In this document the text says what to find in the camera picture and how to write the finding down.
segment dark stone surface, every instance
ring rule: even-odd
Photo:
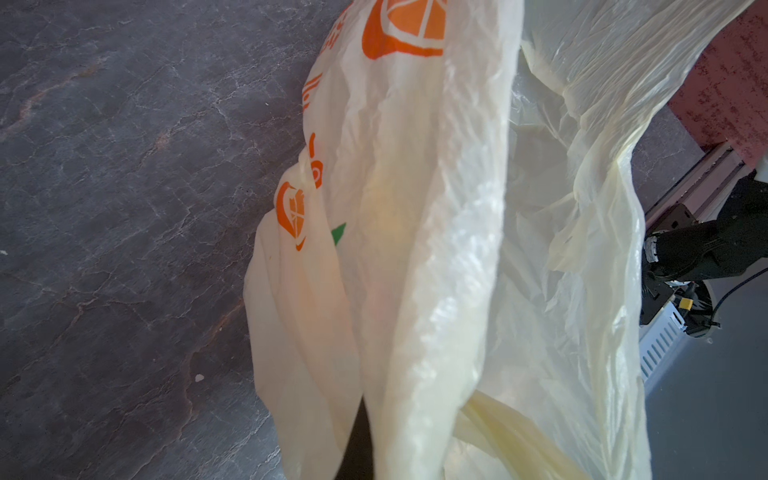
[[[654,115],[632,153],[632,182],[649,211],[704,152],[666,105]]]
[[[0,7],[0,478],[283,477],[243,275],[347,3]]]

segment black cable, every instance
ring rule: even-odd
[[[712,320],[714,320],[714,319],[715,319],[715,314],[717,314],[717,309],[719,309],[719,308],[720,308],[720,305],[723,305],[723,301],[725,301],[725,299],[726,299],[726,298],[728,298],[728,297],[730,296],[730,294],[731,294],[731,293],[735,292],[736,290],[738,290],[738,289],[739,289],[739,288],[741,288],[742,286],[744,286],[744,285],[747,285],[749,282],[751,282],[752,280],[755,280],[755,279],[756,279],[758,276],[760,276],[760,275],[763,275],[765,272],[768,272],[768,267],[766,267],[766,268],[763,268],[761,271],[759,271],[759,272],[755,273],[755,274],[754,274],[754,275],[752,275],[750,278],[748,278],[748,279],[744,280],[742,283],[739,283],[739,284],[738,284],[738,285],[736,285],[734,288],[732,288],[732,289],[728,290],[728,293],[726,293],[725,295],[723,295],[723,298],[721,298],[721,299],[720,299],[720,301],[719,301],[719,302],[717,302],[717,305],[716,305],[716,306],[715,306],[715,308],[712,310]]]

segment marble countertop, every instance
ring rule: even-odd
[[[348,3],[0,7],[0,476],[283,478],[243,275]]]

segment white plastic bag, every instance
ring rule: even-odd
[[[524,28],[518,0],[342,13],[244,291],[287,478],[334,476],[361,396],[380,480],[522,475],[493,446],[513,438],[562,451],[539,478],[650,478],[631,150],[747,4],[541,0]],[[487,438],[491,418],[522,436]]]

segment translucent plastic bag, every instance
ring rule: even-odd
[[[747,3],[342,13],[244,291],[288,478],[334,476],[361,396],[379,480],[650,478],[631,150]]]

